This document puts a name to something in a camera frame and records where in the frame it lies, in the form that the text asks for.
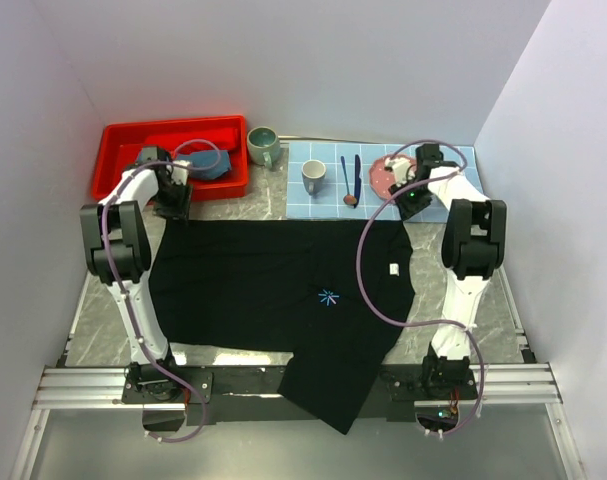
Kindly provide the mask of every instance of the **folded blue towel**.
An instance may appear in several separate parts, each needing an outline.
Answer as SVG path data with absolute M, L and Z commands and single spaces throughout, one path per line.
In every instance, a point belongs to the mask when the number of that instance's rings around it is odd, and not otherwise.
M 216 152 L 214 150 L 203 150 L 201 152 L 194 152 L 189 155 L 177 155 L 177 160 L 187 160 L 195 167 L 208 167 L 216 162 Z M 227 150 L 221 150 L 221 160 L 214 168 L 208 168 L 207 170 L 201 170 L 198 172 L 190 172 L 190 178 L 196 178 L 198 180 L 214 180 L 219 178 L 221 175 L 226 174 L 232 170 L 230 164 L 230 154 Z

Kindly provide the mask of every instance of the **red tray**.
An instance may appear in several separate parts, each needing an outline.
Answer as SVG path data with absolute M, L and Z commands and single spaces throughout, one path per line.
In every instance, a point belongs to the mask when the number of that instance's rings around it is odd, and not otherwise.
M 101 139 L 92 181 L 92 196 L 97 201 L 105 198 L 119 183 L 123 169 L 134 163 L 141 147 L 148 145 L 146 139 L 151 137 L 171 151 L 186 139 L 192 138 L 209 140 L 226 150 L 231 147 L 228 150 L 231 171 L 212 181 L 189 180 L 194 186 L 192 201 L 242 197 L 249 183 L 246 133 L 245 118 L 240 115 L 109 125 L 103 131 Z M 187 148 L 182 153 L 190 153 L 190 149 Z

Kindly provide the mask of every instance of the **cup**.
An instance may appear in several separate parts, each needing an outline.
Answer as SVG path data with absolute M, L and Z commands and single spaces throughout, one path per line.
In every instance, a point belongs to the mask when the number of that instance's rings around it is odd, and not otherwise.
M 281 154 L 281 142 L 271 128 L 257 127 L 247 134 L 247 150 L 254 163 L 271 169 Z
M 303 164 L 301 174 L 303 175 L 303 185 L 307 193 L 316 195 L 321 190 L 326 171 L 325 164 L 318 160 L 308 160 Z

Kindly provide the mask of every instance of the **white wall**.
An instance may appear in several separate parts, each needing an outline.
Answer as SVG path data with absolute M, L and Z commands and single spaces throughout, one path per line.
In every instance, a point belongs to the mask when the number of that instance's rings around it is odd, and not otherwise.
M 34 0 L 106 123 L 471 144 L 548 0 Z
M 552 1 L 476 147 L 528 338 L 607 479 L 607 1 Z
M 33 5 L 0 2 L 0 479 L 85 265 L 78 210 L 102 123 Z

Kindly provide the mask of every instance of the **blue placemat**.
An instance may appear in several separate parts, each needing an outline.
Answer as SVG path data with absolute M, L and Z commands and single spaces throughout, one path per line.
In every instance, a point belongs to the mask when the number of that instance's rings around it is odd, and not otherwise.
M 388 153 L 395 152 L 401 145 L 359 144 L 359 143 L 321 143 L 321 142 L 290 142 L 287 179 L 287 210 L 288 218 L 370 218 L 374 211 L 383 204 L 370 187 L 369 169 L 372 163 Z M 468 161 L 465 176 L 470 183 L 481 192 L 481 179 L 476 169 L 476 156 L 473 147 L 458 147 Z M 403 153 L 414 156 L 415 147 L 406 149 Z M 460 163 L 458 156 L 449 149 L 441 149 L 446 160 Z M 347 175 L 350 182 L 350 192 L 354 193 L 354 155 L 361 157 L 363 186 L 361 200 L 357 208 L 348 207 L 343 203 L 345 179 L 341 167 L 341 155 L 345 157 Z M 325 163 L 327 173 L 323 189 L 311 197 L 303 188 L 301 167 L 310 159 Z M 399 220 L 399 211 L 394 205 L 388 205 L 377 217 L 380 220 Z M 410 222 L 445 223 L 447 210 L 438 199 L 418 213 Z

